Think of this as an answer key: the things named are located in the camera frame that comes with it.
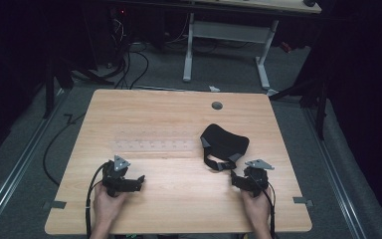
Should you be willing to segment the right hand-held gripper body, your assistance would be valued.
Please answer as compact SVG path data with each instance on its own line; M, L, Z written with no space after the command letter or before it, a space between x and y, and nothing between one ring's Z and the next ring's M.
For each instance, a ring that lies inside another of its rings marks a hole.
M275 168L262 159L245 162L243 189L253 193L254 197L265 191L269 183L268 171Z

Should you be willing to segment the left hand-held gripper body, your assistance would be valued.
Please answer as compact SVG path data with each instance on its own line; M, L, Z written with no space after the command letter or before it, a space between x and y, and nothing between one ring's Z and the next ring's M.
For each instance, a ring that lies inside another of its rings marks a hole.
M116 155L103 167L102 185L110 197L117 197L121 192L133 192L137 190L137 181L126 179L124 176L128 171L130 163Z

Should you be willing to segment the person's right hand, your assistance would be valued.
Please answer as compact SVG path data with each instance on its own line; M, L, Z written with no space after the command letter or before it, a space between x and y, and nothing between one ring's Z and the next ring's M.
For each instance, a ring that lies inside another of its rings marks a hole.
M245 212L253 232L270 232L269 218L271 214L271 205L269 190L262 192L254 197L251 192L242 190L241 196L244 203Z

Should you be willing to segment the person's left hand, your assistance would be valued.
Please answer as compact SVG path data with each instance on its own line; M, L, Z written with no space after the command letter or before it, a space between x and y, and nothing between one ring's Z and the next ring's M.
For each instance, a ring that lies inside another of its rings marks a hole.
M95 227L93 234L98 232L107 233L109 231L126 198L126 193L120 193L116 197L109 196L106 188L101 183L95 187Z

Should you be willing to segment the black face mask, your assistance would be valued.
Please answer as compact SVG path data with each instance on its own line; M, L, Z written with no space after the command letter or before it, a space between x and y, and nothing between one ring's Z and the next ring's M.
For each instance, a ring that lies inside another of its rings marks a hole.
M214 123L206 127L200 140L204 162L217 171L235 169L250 142L247 137L228 132Z

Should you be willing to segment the clear plastic strip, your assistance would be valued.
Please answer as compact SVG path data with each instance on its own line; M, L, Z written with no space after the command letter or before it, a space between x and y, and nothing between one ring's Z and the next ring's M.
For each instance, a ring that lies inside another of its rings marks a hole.
M196 138L187 131L167 129L121 130L109 142L113 152L127 153L189 153L194 150Z

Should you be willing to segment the grey tape piece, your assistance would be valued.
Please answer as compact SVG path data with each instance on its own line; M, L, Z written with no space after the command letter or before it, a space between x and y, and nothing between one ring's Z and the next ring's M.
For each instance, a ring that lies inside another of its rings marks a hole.
M65 201L46 201L42 206L44 210L50 210L52 208L64 209L65 207L66 207Z
M293 203L295 204L304 204L306 207L312 207L314 204L312 200L307 199L305 197L293 197Z

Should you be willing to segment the black metal stand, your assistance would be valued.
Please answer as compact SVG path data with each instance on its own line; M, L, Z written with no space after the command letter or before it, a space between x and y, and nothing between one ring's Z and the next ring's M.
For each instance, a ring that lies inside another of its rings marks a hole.
M89 80L101 84L111 85L104 77L100 77L91 71L75 64L68 59L50 56L46 65L46 104L44 118L48 119L54 110L55 106L55 82L58 82L63 90L71 90L74 86L74 80L71 75L72 71L77 71L86 76Z
M326 100L327 90L329 86L330 78L322 77L317 79L311 79L303 83L296 84L281 92L275 93L269 96L271 101L279 100L285 96L294 95L296 92L303 91L299 105L302 108L310 108L316 106L316 117L314 121L314 130L316 135L324 140L323 125L326 117Z

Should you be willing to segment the white-legged desk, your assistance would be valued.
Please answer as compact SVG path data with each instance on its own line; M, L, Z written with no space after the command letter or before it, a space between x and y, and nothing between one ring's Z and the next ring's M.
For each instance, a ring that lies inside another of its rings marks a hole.
M217 7L240 7L243 10L264 10L268 13L317 15L322 9L315 3L308 7L303 0L189 0L192 7L198 5ZM256 26L246 23L227 23L221 20L196 20L193 13L189 14L187 52L184 62L183 81L192 79L193 43L195 38L226 40L244 43L261 44L261 53L255 58L262 88L269 96L277 91L272 90L266 72L265 61L277 31L280 20L274 17L266 26Z

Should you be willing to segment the metal floor rail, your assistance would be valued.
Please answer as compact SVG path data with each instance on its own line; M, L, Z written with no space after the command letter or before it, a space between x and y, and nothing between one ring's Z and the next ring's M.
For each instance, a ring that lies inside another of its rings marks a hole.
M302 113L308 123L311 133L313 134L317 147L319 148L321 161L324 164L327 178L339 205L340 211L352 235L352 238L367 239L364 228L360 223L352 200L349 197L346 188L339 176L339 173L332 161L332 157L328 151L326 143L318 136L312 111L308 109L302 109Z
M10 127L0 146L0 215L11 199L31 163L50 122L70 90L57 90L54 106L47 113L46 96L39 93L35 101Z

